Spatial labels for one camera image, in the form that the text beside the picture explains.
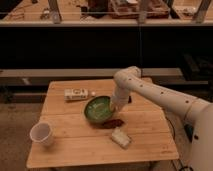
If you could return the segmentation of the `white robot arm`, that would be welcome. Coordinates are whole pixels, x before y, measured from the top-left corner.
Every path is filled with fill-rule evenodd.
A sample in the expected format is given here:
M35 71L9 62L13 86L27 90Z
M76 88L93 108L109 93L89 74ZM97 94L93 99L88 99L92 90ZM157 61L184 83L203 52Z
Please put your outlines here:
M110 109L120 111L135 92L178 115L194 127L187 171L213 171L213 102L143 81L141 74L136 66L114 74Z

